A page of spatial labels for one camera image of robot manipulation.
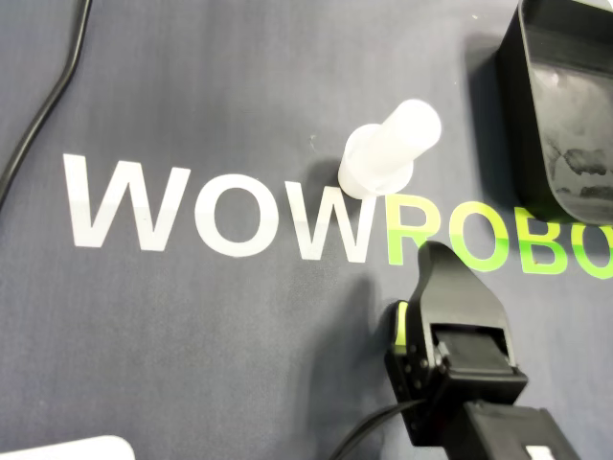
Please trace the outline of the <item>black green-padded moving gripper finger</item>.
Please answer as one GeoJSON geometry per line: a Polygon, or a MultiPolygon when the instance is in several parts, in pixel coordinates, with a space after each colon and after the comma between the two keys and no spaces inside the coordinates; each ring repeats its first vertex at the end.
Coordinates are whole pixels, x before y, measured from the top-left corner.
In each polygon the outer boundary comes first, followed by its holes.
{"type": "Polygon", "coordinates": [[[398,399],[428,399],[432,377],[432,341],[422,301],[393,304],[390,345],[384,363],[398,399]]]}

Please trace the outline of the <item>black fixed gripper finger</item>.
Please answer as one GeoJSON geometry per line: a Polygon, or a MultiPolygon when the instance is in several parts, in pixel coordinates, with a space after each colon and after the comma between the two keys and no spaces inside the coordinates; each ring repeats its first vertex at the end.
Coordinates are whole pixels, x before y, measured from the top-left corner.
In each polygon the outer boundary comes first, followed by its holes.
{"type": "Polygon", "coordinates": [[[510,350],[503,304],[448,246],[426,242],[418,251],[419,280],[408,303],[408,345],[429,353],[437,329],[484,330],[510,350]]]}

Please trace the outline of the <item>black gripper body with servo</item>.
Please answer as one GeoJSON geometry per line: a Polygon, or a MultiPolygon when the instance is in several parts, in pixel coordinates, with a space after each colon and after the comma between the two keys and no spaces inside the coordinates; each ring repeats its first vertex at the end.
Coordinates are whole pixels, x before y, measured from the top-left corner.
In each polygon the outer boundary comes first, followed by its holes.
{"type": "Polygon", "coordinates": [[[464,403],[515,403],[528,383],[495,328],[434,325],[424,343],[396,348],[396,366],[398,399],[418,403],[403,414],[411,433],[444,432],[464,403]]]}

